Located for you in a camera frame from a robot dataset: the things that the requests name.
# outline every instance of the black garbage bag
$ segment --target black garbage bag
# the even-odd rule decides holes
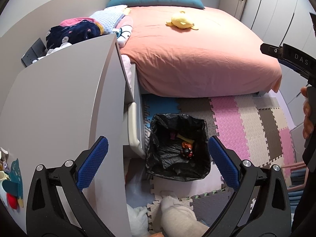
[[[203,179],[209,174],[211,157],[207,147],[208,134],[204,119],[187,114],[155,114],[150,127],[146,150],[146,170],[149,174],[184,182]],[[183,140],[171,139],[174,133],[194,140],[194,156],[182,156]]]

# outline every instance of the yellow plush toy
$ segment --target yellow plush toy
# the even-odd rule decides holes
[[[191,17],[185,14],[185,11],[180,11],[172,15],[171,22],[167,22],[166,24],[169,27],[176,26],[180,29],[192,28],[194,30],[198,30],[198,28],[194,25]]]

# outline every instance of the pink bed sheet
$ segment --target pink bed sheet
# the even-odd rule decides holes
[[[166,26],[185,11],[199,30]],[[221,10],[134,7],[134,28],[121,49],[135,61],[141,85],[165,97],[214,97],[278,91],[281,67],[260,52],[261,39]]]

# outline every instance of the finger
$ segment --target finger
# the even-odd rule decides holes
[[[304,114],[307,116],[307,117],[310,117],[311,113],[312,113],[312,108],[311,106],[309,105],[309,102],[306,100],[303,104],[303,111],[304,111]]]
[[[308,133],[309,135],[313,132],[314,130],[314,125],[313,123],[309,120],[309,118],[307,116],[305,116],[304,118],[304,130],[306,131],[306,133]]]
[[[307,87],[301,88],[301,94],[303,94],[303,96],[307,98]]]
[[[308,136],[309,136],[309,134],[305,131],[305,129],[303,129],[303,137],[304,137],[304,139],[307,139]]]

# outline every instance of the pink foam tile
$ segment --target pink foam tile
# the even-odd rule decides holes
[[[285,165],[293,164],[295,162],[295,157],[294,157],[294,148],[293,148],[290,129],[287,127],[287,128],[279,130],[279,135],[280,135],[280,140],[281,140],[281,145],[282,145],[284,164]],[[291,174],[289,168],[285,169],[284,172],[285,172],[286,177]]]
[[[234,150],[240,159],[250,158],[241,115],[233,97],[211,98],[210,104],[216,119],[219,139],[228,149]]]

